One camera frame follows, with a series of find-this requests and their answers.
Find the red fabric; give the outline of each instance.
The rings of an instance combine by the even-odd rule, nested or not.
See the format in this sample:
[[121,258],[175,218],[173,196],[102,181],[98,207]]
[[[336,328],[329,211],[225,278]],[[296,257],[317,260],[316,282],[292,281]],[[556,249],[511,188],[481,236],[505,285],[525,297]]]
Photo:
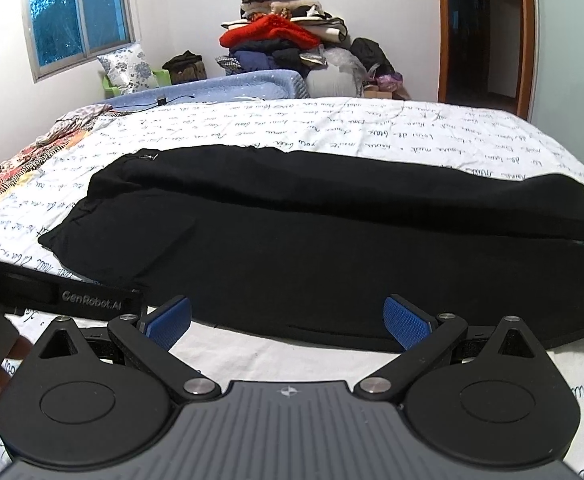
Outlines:
[[245,27],[228,30],[221,36],[219,43],[225,48],[232,48],[248,40],[290,40],[302,50],[310,50],[321,44],[321,40],[311,32],[277,14],[268,14]]

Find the window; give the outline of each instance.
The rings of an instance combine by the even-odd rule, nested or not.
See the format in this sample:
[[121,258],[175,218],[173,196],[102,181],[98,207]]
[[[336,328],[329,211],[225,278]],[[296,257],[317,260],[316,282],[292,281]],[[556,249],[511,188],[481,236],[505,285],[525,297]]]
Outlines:
[[25,0],[36,79],[132,42],[127,0]]

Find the dark doorway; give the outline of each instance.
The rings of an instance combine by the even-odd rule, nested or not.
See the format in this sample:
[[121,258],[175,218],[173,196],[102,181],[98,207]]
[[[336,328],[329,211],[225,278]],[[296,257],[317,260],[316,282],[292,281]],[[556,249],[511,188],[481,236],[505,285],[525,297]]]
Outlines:
[[445,102],[517,113],[522,0],[448,0]]

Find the silver bolt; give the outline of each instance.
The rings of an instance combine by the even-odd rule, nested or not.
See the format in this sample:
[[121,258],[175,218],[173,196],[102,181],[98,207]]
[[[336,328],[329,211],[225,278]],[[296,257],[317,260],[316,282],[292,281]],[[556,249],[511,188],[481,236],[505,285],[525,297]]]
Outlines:
[[214,391],[216,383],[205,377],[199,377],[188,380],[183,387],[188,394],[206,395]]
[[368,377],[367,379],[363,379],[358,385],[361,387],[361,390],[368,394],[384,394],[392,388],[392,383],[384,377]]

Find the patterned blanket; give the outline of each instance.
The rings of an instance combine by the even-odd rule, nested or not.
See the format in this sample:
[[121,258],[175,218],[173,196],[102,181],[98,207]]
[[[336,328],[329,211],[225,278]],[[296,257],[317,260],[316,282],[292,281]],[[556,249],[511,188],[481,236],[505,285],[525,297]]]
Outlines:
[[74,146],[87,135],[102,114],[125,115],[110,112],[109,104],[88,105],[59,117],[54,126],[18,154],[0,163],[0,197],[40,168],[53,155]]

